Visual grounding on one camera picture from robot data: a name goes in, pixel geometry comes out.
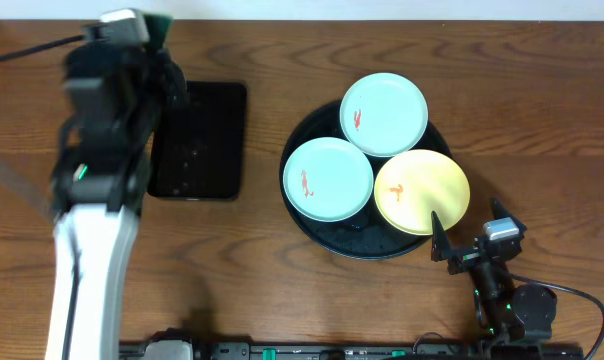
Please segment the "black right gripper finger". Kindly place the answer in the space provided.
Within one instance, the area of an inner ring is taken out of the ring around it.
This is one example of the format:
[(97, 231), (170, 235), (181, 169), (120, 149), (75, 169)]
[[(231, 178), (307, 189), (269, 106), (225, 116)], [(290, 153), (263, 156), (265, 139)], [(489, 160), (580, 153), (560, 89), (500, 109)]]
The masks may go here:
[(440, 262), (449, 259), (452, 256), (451, 244), (448, 240), (446, 231), (435, 211), (431, 212), (432, 221), (432, 245), (431, 260)]
[(491, 211), (492, 211), (492, 214), (493, 214), (495, 220), (499, 220), (499, 219), (503, 219), (503, 218), (510, 218), (522, 234), (524, 234), (527, 231), (527, 227), (521, 221), (519, 221), (514, 215), (512, 215), (498, 199), (491, 198), (490, 206), (491, 206)]

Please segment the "green yellow sponge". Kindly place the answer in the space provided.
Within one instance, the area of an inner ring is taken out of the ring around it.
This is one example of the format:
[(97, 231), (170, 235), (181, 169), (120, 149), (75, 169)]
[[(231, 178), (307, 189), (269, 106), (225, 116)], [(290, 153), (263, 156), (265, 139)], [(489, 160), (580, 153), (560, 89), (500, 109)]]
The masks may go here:
[(145, 13), (143, 17), (149, 34), (149, 41), (145, 48), (149, 52), (157, 52), (164, 47), (174, 18), (171, 15), (157, 13)]

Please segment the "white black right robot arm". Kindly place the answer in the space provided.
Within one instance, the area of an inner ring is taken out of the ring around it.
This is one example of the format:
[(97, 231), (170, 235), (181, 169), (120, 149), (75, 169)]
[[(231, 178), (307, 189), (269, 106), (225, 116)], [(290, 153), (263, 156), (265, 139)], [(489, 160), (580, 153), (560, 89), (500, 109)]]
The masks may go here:
[(474, 285), (475, 316), (481, 328), (504, 343), (548, 340), (556, 316), (557, 296), (544, 285), (514, 284), (506, 262), (522, 252), (527, 227), (495, 198), (494, 219), (467, 247), (454, 248), (436, 212), (431, 213), (431, 260), (445, 261), (451, 275), (467, 273)]

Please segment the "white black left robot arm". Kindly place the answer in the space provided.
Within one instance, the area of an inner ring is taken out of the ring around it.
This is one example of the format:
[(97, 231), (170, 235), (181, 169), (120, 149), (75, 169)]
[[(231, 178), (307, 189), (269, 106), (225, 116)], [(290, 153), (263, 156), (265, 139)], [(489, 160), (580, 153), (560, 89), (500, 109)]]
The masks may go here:
[(51, 176), (56, 257), (45, 356), (119, 355), (126, 270), (151, 177), (146, 152), (162, 116), (186, 104), (164, 48), (92, 42), (65, 60), (73, 108)]

